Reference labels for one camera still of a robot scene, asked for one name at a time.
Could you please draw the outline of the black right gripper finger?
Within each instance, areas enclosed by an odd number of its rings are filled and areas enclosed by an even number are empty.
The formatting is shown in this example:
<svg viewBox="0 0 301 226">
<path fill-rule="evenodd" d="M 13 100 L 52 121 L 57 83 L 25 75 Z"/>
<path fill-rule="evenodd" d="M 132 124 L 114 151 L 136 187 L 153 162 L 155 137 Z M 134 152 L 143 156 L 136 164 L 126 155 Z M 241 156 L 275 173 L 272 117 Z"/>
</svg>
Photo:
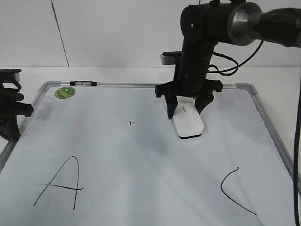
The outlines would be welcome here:
<svg viewBox="0 0 301 226">
<path fill-rule="evenodd" d="M 205 94 L 200 95 L 195 100 L 195 108 L 198 112 L 198 114 L 201 114 L 201 112 L 214 100 L 214 96 L 212 92 L 208 92 Z"/>
<path fill-rule="evenodd" d="M 165 101 L 167 106 L 167 115 L 169 119 L 172 119 L 174 112 L 178 106 L 178 101 L 176 96 L 165 95 Z"/>
</svg>

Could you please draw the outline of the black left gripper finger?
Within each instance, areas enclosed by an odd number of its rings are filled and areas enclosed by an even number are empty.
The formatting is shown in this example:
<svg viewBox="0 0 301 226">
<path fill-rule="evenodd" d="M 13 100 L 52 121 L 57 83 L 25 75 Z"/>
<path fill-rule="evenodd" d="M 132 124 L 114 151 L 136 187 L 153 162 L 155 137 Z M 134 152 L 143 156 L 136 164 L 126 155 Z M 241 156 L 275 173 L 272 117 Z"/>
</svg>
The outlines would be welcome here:
<svg viewBox="0 0 301 226">
<path fill-rule="evenodd" d="M 0 136 L 7 141 L 17 141 L 20 138 L 16 115 L 0 120 Z"/>
</svg>

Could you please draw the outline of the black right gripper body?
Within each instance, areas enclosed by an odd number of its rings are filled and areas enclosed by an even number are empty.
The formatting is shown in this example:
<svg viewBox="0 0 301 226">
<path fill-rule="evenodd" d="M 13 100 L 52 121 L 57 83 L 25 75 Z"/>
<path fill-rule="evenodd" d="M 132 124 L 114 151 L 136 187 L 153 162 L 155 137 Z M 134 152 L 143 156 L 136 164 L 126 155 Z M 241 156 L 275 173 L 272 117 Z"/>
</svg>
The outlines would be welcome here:
<svg viewBox="0 0 301 226">
<path fill-rule="evenodd" d="M 215 41 L 183 42 L 180 64 L 176 79 L 155 87 L 156 97 L 183 96 L 198 97 L 206 91 L 222 90 L 221 81 L 207 80 L 209 64 L 213 55 Z"/>
</svg>

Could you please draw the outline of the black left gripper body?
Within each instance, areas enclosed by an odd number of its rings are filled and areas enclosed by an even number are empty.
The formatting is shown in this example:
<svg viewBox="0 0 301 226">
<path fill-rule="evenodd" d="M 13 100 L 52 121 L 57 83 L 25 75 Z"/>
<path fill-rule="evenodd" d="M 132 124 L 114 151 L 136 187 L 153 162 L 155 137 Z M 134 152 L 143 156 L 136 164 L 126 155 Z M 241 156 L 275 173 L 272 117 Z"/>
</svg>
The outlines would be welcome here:
<svg viewBox="0 0 301 226">
<path fill-rule="evenodd" d="M 16 80 L 0 81 L 0 118 L 23 115 L 31 117 L 34 109 L 31 104 L 21 103 L 24 95 L 20 93 L 22 86 Z"/>
</svg>

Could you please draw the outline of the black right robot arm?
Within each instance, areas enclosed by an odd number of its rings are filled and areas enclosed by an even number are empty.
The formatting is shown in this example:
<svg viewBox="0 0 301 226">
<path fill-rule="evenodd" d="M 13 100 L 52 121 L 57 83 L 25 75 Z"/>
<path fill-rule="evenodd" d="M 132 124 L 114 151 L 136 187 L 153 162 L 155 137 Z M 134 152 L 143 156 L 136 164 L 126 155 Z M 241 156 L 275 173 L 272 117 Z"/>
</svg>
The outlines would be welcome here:
<svg viewBox="0 0 301 226">
<path fill-rule="evenodd" d="M 213 93 L 222 91 L 219 80 L 206 78 L 209 72 L 219 72 L 211 64 L 218 43 L 247 46 L 260 40 L 285 47 L 301 45 L 301 11 L 298 8 L 262 12 L 256 3 L 244 0 L 228 3 L 212 0 L 187 6 L 181 13 L 180 27 L 181 51 L 161 54 L 163 65 L 175 66 L 174 78 L 155 88 L 156 96 L 166 100 L 169 119 L 174 116 L 178 97 L 193 98 L 200 113 L 213 101 Z"/>
</svg>

